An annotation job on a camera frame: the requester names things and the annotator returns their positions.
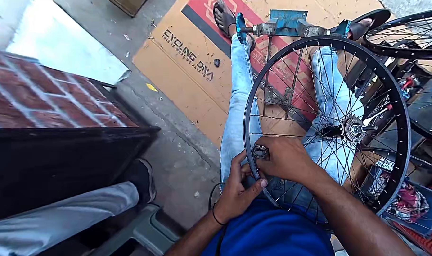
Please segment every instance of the white wall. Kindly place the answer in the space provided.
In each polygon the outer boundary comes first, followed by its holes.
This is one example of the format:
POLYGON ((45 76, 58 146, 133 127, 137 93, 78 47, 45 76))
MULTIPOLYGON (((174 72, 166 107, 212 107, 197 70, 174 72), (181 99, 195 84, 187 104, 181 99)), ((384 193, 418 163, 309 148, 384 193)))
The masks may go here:
POLYGON ((31 0, 0 0, 0 50, 7 48, 31 0))

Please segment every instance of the wrist band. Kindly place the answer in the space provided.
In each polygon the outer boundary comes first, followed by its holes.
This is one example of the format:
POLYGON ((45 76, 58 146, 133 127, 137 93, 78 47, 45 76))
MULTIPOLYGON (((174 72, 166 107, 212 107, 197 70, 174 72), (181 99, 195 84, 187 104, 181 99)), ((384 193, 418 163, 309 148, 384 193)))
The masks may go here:
POLYGON ((215 216, 215 204, 213 205, 213 210, 212 210, 212 212, 213 212, 213 217, 215 218, 216 222, 217 222, 219 225, 221 225, 221 226, 225 226, 225 225, 227 225, 227 224, 222 224, 222 223, 220 223, 220 222, 216 219, 216 216, 215 216))

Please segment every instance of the jeans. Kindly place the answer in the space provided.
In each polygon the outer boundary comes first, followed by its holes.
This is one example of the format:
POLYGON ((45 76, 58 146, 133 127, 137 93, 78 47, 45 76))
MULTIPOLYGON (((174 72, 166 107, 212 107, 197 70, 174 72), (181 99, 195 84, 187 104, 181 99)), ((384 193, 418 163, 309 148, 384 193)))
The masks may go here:
MULTIPOLYGON (((231 160, 244 148, 243 118, 249 93, 254 83, 251 63, 249 61, 251 45, 239 42, 236 35, 232 36, 232 95, 230 98, 229 115, 225 123, 220 152, 220 178, 225 182, 230 174, 231 160)), ((325 46, 318 49, 312 56, 312 71, 319 115, 312 121, 314 124, 308 130, 303 144, 311 159, 321 166, 339 184, 344 183, 354 158, 355 144, 349 144, 342 139, 318 137, 316 132, 326 125, 339 125, 349 109, 352 114, 360 117, 364 109, 361 102, 355 98, 347 87, 338 70, 338 55, 336 51, 325 46)), ((251 109, 250 132, 262 133, 257 106, 254 99, 251 109)), ((251 134, 251 145, 260 137, 251 134)), ((307 208, 306 211, 317 213, 318 206, 310 192, 300 184, 275 178, 269 183, 273 198, 280 198, 282 203, 298 205, 307 208)))

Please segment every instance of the blue shirt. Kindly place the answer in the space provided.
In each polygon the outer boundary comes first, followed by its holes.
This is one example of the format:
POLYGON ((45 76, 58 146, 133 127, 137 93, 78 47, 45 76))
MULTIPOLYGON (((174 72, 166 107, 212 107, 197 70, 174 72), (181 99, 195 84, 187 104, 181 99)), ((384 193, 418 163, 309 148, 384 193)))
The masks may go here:
MULTIPOLYGON (((214 256, 219 231, 202 255, 214 256)), ((275 208, 263 199, 232 219, 223 238, 220 255, 334 255, 330 236, 298 213, 275 208)))

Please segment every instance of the gray pants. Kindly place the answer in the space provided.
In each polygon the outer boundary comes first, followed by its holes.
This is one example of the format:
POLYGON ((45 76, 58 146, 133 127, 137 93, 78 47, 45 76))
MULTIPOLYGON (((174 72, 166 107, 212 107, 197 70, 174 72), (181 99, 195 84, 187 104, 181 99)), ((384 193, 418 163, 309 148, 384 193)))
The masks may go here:
POLYGON ((138 201, 127 181, 1 219, 0 256, 37 255, 138 201))

